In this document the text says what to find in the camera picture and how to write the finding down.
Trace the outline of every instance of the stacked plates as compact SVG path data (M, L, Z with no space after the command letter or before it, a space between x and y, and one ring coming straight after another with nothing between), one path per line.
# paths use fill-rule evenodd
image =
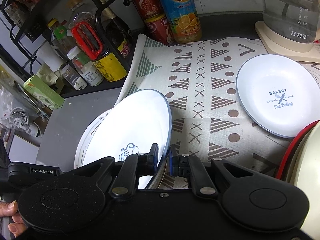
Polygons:
M240 68L236 87L240 103L263 129L294 138L320 119L320 89L299 63L280 55L260 55Z
M171 138L171 111L164 96L155 90L141 90L98 116L85 130L78 144L75 169L112 156L123 161L135 153L149 153L159 145L158 173L143 176L138 188L157 188L165 171Z
M310 209L301 227L320 240L320 122L306 126L293 139L280 164L276 178L300 188L308 197Z

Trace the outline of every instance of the small fan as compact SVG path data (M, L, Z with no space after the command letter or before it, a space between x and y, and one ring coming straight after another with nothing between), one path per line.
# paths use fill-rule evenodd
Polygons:
M16 131L25 131L33 137L41 135L40 128L35 122L29 123L29 115L27 111L21 107L12 109L9 117L9 124Z

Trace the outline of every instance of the patterned tablecloth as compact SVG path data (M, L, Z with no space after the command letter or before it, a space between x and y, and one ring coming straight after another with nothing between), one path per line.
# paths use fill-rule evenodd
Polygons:
M273 176L290 140L259 127L242 108L236 91L240 67L261 54L267 51L260 40L231 37L167 47L140 34L116 104L139 90L158 90L171 108L171 143L178 154L195 154L203 162L226 158ZM318 64L300 63L319 84ZM187 180L168 172L160 186L182 187L187 187Z

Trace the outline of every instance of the spice rack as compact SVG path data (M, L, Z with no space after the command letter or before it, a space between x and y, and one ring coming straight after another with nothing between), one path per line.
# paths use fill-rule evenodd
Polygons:
M18 33L14 36L12 34L12 30L16 26L15 23L10 19L10 17L5 12L5 8L15 0L3 0L0 5L0 11L4 14L5 18L8 20L10 25L12 26L10 30L10 38L12 42L16 45L16 47L26 56L26 58L32 63L36 60L35 55L30 55L25 48L23 48L20 44L20 40L25 34L32 42L35 41L41 34L43 34L44 30L47 29L47 26L44 21L42 21L43 12L50 11L53 7L57 4L59 0L40 0L30 12L28 19L22 24L21 28L19 29ZM129 56L125 59L122 54L118 51L117 47L113 44L111 39L108 39L106 31L103 29L101 24L101 13L102 11L110 6L116 0L107 0L105 4L102 4L100 0L92 0L95 6L98 8L95 14L95 24L98 31L99 36L102 38L103 42L110 48L111 52L115 55L115 57L119 60L121 65L126 69L127 72L130 70L134 47L133 44L131 52ZM124 5L129 6L131 0L124 0ZM23 80L27 80L29 77L28 75L24 74ZM100 85L90 87L87 86L85 89L77 90L77 91L63 91L61 94L62 97L67 98L71 96L81 95L92 93L96 91L108 90L113 88L122 87L124 84L125 78L116 81L116 82L108 82L104 80Z

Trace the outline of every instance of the finger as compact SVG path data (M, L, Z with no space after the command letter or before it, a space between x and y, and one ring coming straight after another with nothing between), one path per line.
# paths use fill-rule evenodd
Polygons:
M18 211L18 203L13 201L11 203L0 202L0 217L12 216Z
M24 224L9 224L8 228L11 233L16 235L22 234L27 229Z
M17 224L24 224L21 216L19 213L15 213L13 216L12 216L12 220L17 223Z

